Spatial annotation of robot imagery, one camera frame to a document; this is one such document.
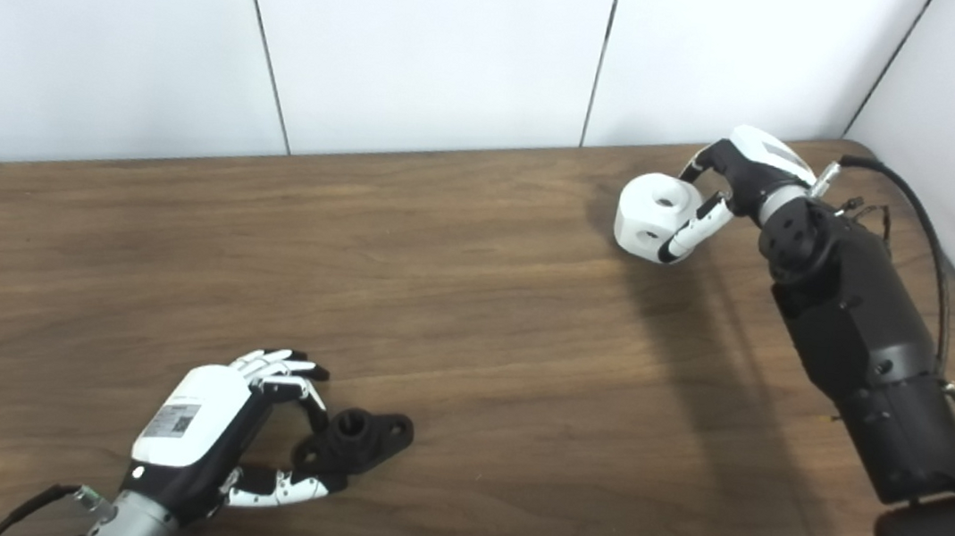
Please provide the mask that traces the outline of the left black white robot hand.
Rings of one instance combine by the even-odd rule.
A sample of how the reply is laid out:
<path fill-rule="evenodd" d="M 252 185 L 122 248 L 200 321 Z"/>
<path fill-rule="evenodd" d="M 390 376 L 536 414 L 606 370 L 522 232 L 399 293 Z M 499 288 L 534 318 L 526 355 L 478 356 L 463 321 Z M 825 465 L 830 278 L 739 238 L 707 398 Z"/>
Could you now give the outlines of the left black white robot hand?
<path fill-rule="evenodd" d="M 285 507 L 346 490 L 344 473 L 243 463 L 276 406 L 297 403 L 313 430 L 326 430 L 328 409 L 315 382 L 328 378 L 307 355 L 287 348 L 251 350 L 229 364 L 188 371 L 136 438 L 121 491 L 155 502 L 186 527 L 228 506 Z"/>

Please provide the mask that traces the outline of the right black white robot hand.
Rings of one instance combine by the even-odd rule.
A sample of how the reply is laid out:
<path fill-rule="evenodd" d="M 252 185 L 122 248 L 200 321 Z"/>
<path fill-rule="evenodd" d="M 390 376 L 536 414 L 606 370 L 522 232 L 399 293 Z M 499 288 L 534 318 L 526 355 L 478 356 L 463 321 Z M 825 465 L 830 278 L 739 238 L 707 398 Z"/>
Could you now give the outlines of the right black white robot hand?
<path fill-rule="evenodd" d="M 721 230 L 735 215 L 760 221 L 761 209 L 777 191 L 790 188 L 802 197 L 817 183 L 817 175 L 787 144 L 764 130 L 736 126 L 731 136 L 708 144 L 679 173 L 683 185 L 693 185 L 705 172 L 715 172 L 728 190 L 699 204 L 658 248 L 657 260 L 675 263 Z"/>

